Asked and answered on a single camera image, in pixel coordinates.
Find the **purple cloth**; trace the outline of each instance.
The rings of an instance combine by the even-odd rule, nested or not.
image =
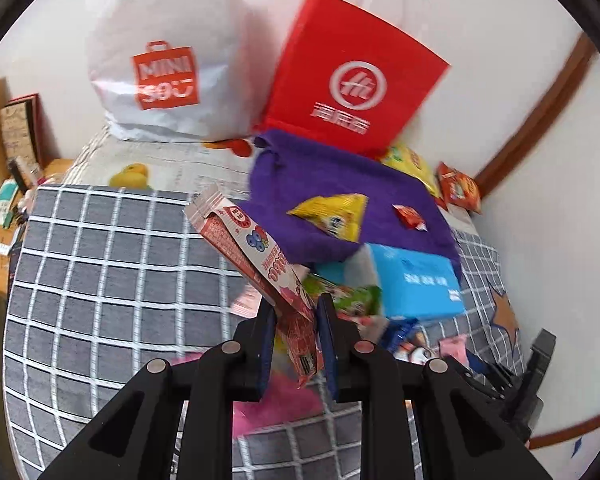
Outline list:
[[[318,195],[361,193],[368,203],[360,243],[446,256],[460,275],[460,257],[451,230],[418,179],[282,130],[267,130],[256,138],[256,145],[264,150],[251,171],[251,198],[241,205],[271,234],[290,263],[340,262],[359,245],[334,238],[287,211]],[[405,227],[393,204],[413,207],[428,230]]]

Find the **red logo on bag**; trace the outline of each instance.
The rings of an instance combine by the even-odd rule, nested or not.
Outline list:
[[[198,104],[193,49],[171,48],[166,41],[151,41],[146,47],[147,52],[133,56],[136,101],[142,110]]]
[[[386,93],[386,79],[381,70],[365,61],[340,65],[329,81],[331,96],[350,110],[369,110],[380,104]]]

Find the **blue box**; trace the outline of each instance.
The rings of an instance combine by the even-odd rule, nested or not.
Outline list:
[[[451,261],[436,254],[365,244],[344,262],[344,283],[379,286],[381,313],[389,319],[442,319],[464,312]]]

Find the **yellow snack bag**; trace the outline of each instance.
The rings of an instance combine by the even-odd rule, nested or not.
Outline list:
[[[314,196],[286,214],[308,220],[321,231],[340,240],[357,242],[366,209],[365,195],[359,193]]]
[[[394,144],[380,162],[389,168],[414,176],[425,185],[431,195],[442,200],[436,177],[427,161],[404,144],[400,142]]]

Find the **wooden trim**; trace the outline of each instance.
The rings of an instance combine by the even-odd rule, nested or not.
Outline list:
[[[542,139],[580,87],[596,47],[583,32],[551,88],[538,101],[520,129],[475,178],[484,198],[493,191]]]
[[[566,428],[565,430],[555,431],[554,433],[535,436],[529,441],[529,449],[538,449],[539,447],[553,446],[560,444],[565,440],[572,440],[583,436],[593,430],[600,428],[600,415],[585,420],[580,424]]]

